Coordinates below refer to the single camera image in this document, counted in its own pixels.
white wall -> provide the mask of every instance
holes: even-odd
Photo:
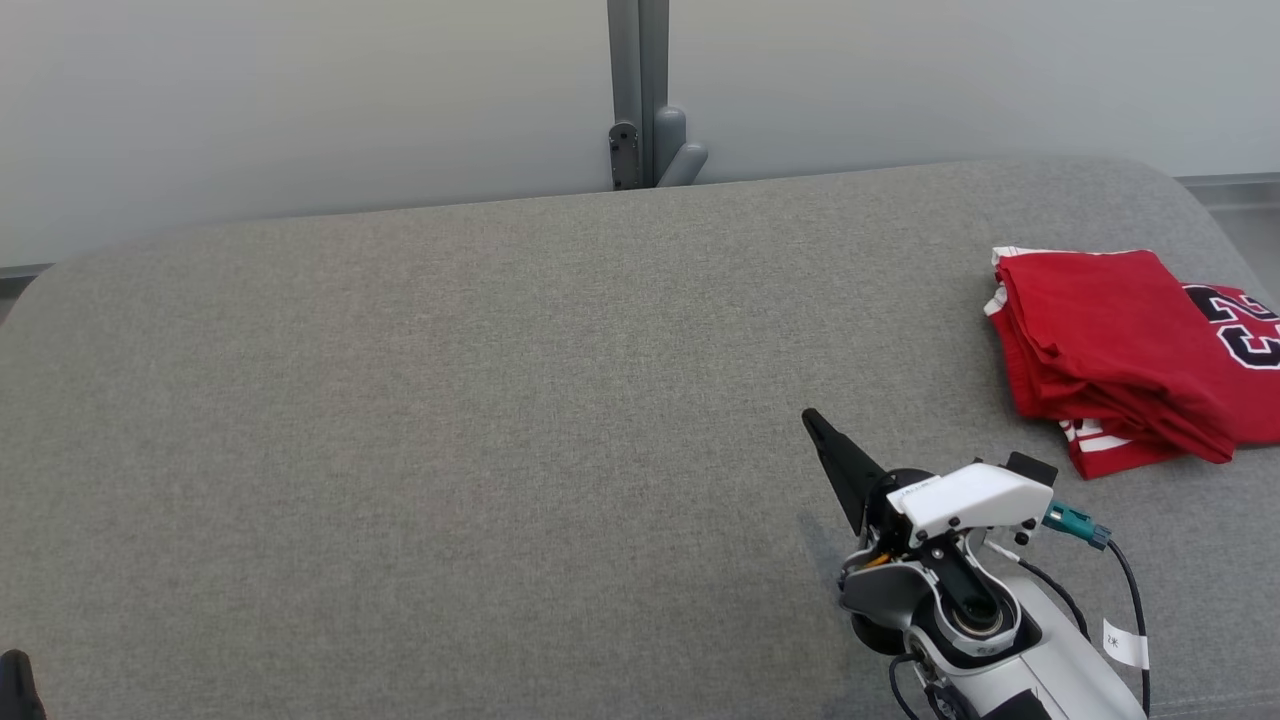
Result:
[[[1075,152],[1280,170],[1276,0],[672,1],[699,182]]]
[[[609,187],[604,0],[0,0],[0,266]]]
[[[1280,170],[1276,0],[673,0],[700,182],[1012,152]],[[0,266],[605,190],[605,0],[0,0]]]

folded red shirt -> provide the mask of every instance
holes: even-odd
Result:
[[[1014,402],[1060,421],[1083,477],[1280,442],[1280,319],[1243,292],[1184,287],[1143,250],[995,263]]]

gray fabric surface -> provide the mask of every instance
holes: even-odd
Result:
[[[1155,714],[1272,716],[1280,452],[1079,480],[1015,415],[982,314],[1010,243],[1260,290],[1176,183],[1092,159],[260,222],[59,264],[0,328],[0,643],[59,720],[892,717],[836,607],[854,538],[813,405],[884,466],[1062,468],[1142,583]],[[1027,555],[1133,628],[1110,555]]]

white tag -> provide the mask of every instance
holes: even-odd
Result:
[[[1147,635],[1135,635],[1120,630],[1106,618],[1102,619],[1102,650],[1130,667],[1151,670],[1151,660],[1147,655]]]

